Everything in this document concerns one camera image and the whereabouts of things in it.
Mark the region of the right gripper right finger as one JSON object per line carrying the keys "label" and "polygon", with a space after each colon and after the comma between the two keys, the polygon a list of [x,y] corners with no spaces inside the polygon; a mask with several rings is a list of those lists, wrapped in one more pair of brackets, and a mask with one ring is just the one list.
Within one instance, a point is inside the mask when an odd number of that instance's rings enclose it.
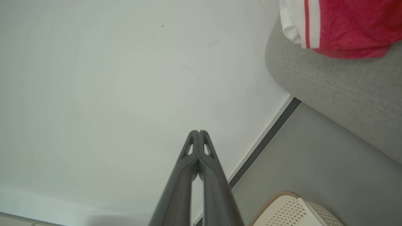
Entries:
{"label": "right gripper right finger", "polygon": [[199,132],[199,163],[204,183],[204,226],[244,226],[209,134]]}

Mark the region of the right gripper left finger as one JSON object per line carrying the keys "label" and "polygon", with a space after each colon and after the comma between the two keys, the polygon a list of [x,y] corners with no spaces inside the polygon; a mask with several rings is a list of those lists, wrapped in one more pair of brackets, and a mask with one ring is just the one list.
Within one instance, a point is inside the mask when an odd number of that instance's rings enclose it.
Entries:
{"label": "right gripper left finger", "polygon": [[191,224],[192,182],[198,174],[197,130],[189,133],[153,213],[150,226],[189,226]]}

